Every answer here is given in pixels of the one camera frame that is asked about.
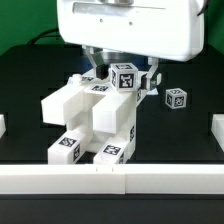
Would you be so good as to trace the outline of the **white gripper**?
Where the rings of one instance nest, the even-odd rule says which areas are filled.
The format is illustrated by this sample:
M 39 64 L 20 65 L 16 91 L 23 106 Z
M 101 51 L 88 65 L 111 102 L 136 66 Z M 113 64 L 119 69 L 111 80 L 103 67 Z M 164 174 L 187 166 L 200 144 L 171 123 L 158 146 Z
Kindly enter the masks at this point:
M 98 48 L 150 56 L 141 88 L 153 90 L 158 58 L 187 61 L 202 51 L 202 6 L 203 0 L 57 0 L 58 26 L 65 41 L 87 46 L 94 77 L 101 80 L 109 66 Z

